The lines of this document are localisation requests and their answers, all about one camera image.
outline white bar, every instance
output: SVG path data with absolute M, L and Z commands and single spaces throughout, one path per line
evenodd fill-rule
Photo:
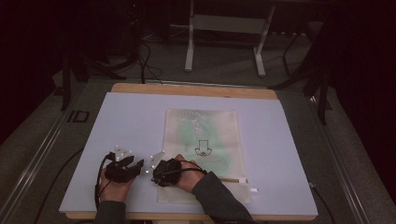
M 276 8 L 275 6 L 271 6 L 270 11 L 268 12 L 266 22 L 264 23 L 264 25 L 262 27 L 262 32 L 261 32 L 262 37 L 260 39 L 260 43 L 257 47 L 255 47 L 253 49 L 254 58 L 256 59 L 256 66 L 257 66 L 257 72 L 258 72 L 259 77 L 265 77 L 264 65 L 262 63 L 262 46 L 264 45 L 265 38 L 268 35 L 268 30 L 270 28 L 271 21 L 274 16 L 275 8 Z
M 192 71 L 192 60 L 194 57 L 194 0 L 190 1 L 190 29 L 189 29 L 189 45 L 187 46 L 186 64 L 184 70 Z
M 264 19 L 194 15 L 194 29 L 261 34 Z

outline metal frame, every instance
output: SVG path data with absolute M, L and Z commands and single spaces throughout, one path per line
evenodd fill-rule
M 52 146 L 58 138 L 58 135 L 64 126 L 64 123 L 67 121 L 69 117 L 73 104 L 77 100 L 77 98 L 81 95 L 82 91 L 84 90 L 86 84 L 85 83 L 78 83 L 78 89 L 75 95 L 73 96 L 70 104 L 68 107 L 61 112 L 57 120 L 52 125 L 49 133 L 43 140 L 40 148 L 37 150 L 36 154 L 33 156 L 32 160 L 29 164 L 25 167 L 23 172 L 21 173 L 16 185 L 10 192 L 9 196 L 6 199 L 6 202 L 3 204 L 3 207 L 0 210 L 0 223 L 6 224 L 8 223 L 14 216 L 15 212 L 17 211 L 23 197 L 27 193 L 28 189 L 32 185 L 33 181 L 35 180 L 35 176 L 37 175 L 38 171 L 40 170 L 44 160 L 49 155 L 50 151 L 52 150 Z
M 190 0 L 190 25 L 189 25 L 189 45 L 187 47 L 186 72 L 192 71 L 192 61 L 194 54 L 194 29 L 212 30 L 225 32 L 238 32 L 247 34 L 261 35 L 260 42 L 257 47 L 253 48 L 256 61 L 257 72 L 259 77 L 265 76 L 264 65 L 262 63 L 262 46 L 268 35 L 268 29 L 271 25 L 276 6 L 271 5 L 267 18 L 263 19 L 247 19 L 221 16 L 208 16 L 194 14 L 194 0 Z

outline small figure drawing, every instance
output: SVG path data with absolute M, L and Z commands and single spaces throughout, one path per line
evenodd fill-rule
M 209 141 L 199 140 L 199 147 L 195 149 L 195 153 L 201 157 L 210 155 L 210 153 L 212 153 L 212 149 L 209 148 Z

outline sleeve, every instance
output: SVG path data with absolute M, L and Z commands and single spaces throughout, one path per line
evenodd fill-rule
M 104 201 L 99 205 L 96 213 L 95 224 L 124 224 L 125 203 Z
M 246 207 L 210 172 L 192 189 L 192 194 L 204 208 L 207 215 L 219 220 L 252 220 Z

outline person's arm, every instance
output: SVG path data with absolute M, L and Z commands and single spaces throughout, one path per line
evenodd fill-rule
M 177 155 L 175 159 L 182 161 L 183 169 L 196 168 L 194 164 L 185 162 L 181 155 Z M 235 199 L 213 172 L 204 175 L 198 171 L 185 171 L 177 186 L 195 195 L 204 212 L 216 222 L 252 220 L 246 207 Z
M 127 183 L 111 182 L 105 177 L 104 169 L 101 173 L 100 183 L 100 205 L 96 213 L 96 224 L 124 224 L 125 223 L 125 201 L 129 188 L 134 179 Z

